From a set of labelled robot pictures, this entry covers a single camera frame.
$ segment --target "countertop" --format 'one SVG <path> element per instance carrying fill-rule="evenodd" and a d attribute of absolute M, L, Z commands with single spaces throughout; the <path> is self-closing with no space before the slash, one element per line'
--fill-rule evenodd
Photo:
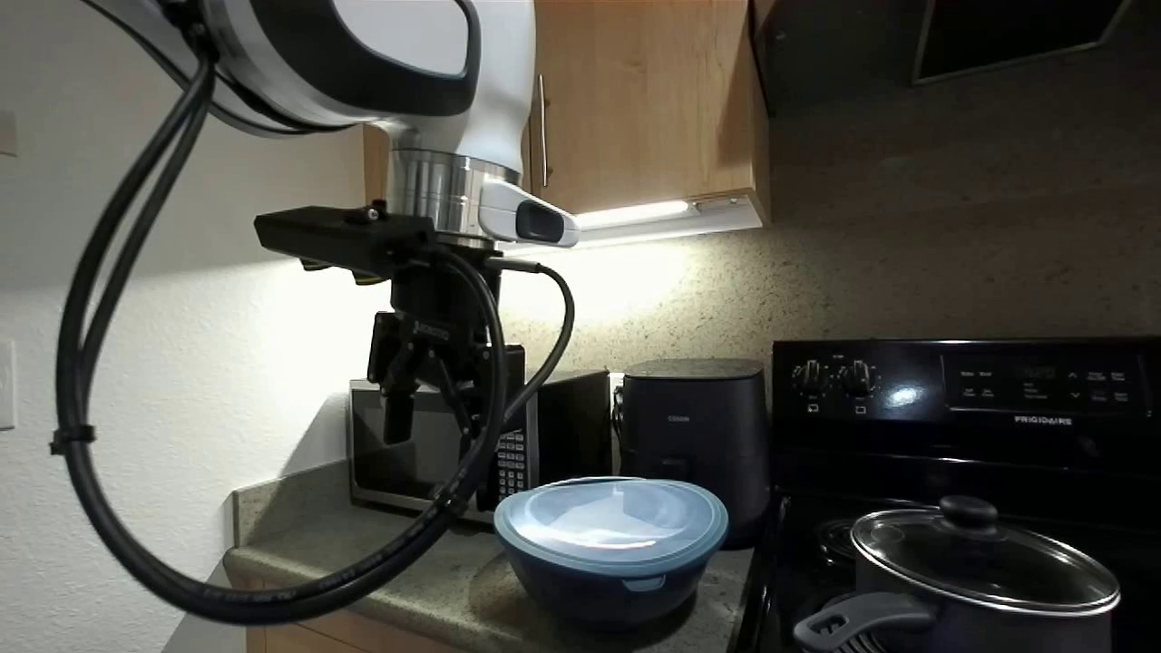
<path fill-rule="evenodd" d="M 403 512 L 348 501 L 345 464 L 239 490 L 232 497 L 236 544 L 225 570 L 236 584 L 298 584 L 341 570 L 410 526 Z M 457 526 L 410 570 L 352 609 L 457 649 L 729 649 L 740 624 L 740 591 L 751 551 L 718 551 L 693 606 L 664 624 L 595 635 L 555 620 L 526 599 L 497 537 L 486 526 Z"/>

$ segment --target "stovetop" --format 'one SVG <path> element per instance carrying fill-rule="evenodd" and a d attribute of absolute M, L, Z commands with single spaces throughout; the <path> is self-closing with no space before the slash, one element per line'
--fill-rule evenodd
<path fill-rule="evenodd" d="M 729 649 L 798 653 L 795 624 L 856 591 L 849 522 L 947 493 L 1110 566 L 1114 653 L 1157 649 L 1157 337 L 780 341 L 769 374 L 776 508 Z"/>

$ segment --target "beige wall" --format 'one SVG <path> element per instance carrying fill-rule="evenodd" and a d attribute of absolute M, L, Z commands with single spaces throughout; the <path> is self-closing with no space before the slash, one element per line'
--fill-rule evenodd
<path fill-rule="evenodd" d="M 1161 11 L 1099 54 L 776 116 L 766 232 L 551 254 L 566 366 L 773 337 L 1161 334 Z M 555 297 L 508 283 L 544 348 Z"/>

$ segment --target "cooking pot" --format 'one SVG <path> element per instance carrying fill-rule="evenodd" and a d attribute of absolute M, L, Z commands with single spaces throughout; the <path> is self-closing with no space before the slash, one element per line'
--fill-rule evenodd
<path fill-rule="evenodd" d="M 893 653 L 1110 653 L 1117 577 L 1063 541 L 1001 526 L 987 501 L 871 512 L 849 541 L 860 591 L 795 624 L 805 649 L 874 635 Z"/>

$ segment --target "pot lid handle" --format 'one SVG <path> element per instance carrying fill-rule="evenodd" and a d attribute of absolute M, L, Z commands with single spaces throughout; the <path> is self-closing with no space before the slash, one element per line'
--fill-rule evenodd
<path fill-rule="evenodd" d="M 980 497 L 943 497 L 940 515 L 961 530 L 994 530 L 1001 512 Z"/>

